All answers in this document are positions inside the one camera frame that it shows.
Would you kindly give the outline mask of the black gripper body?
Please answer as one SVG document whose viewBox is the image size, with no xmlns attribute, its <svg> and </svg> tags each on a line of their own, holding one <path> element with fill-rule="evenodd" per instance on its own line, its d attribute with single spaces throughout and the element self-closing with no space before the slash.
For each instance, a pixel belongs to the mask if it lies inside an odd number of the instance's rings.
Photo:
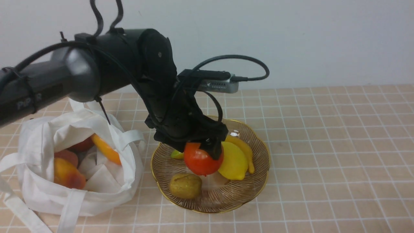
<svg viewBox="0 0 414 233">
<path fill-rule="evenodd" d="M 148 107 L 145 124 L 154 129 L 154 140 L 183 152 L 186 143 L 205 139 L 224 141 L 229 130 L 219 120 L 204 115 L 199 107 Z"/>
</svg>

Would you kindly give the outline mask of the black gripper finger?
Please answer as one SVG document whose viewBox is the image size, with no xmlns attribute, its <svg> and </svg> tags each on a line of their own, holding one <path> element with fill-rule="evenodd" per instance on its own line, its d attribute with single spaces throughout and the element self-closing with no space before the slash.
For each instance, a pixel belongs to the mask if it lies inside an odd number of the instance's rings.
<svg viewBox="0 0 414 233">
<path fill-rule="evenodd" d="M 213 160 L 219 160 L 222 154 L 222 145 L 219 139 L 202 140 L 200 149 L 205 151 Z"/>
</svg>

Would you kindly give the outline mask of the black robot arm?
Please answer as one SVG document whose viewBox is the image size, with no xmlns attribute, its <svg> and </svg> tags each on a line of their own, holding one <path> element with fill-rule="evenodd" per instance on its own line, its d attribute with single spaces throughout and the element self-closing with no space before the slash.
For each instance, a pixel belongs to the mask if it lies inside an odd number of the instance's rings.
<svg viewBox="0 0 414 233">
<path fill-rule="evenodd" d="M 30 55 L 14 67 L 1 68 L 1 126 L 8 125 L 56 101 L 97 101 L 127 85 L 143 100 L 154 139 L 183 152 L 198 143 L 212 159 L 219 159 L 228 133 L 219 103 L 217 120 L 203 114 L 195 92 L 217 72 L 202 71 L 208 59 L 177 73 L 170 40 L 152 28 L 75 35 Z"/>
</svg>

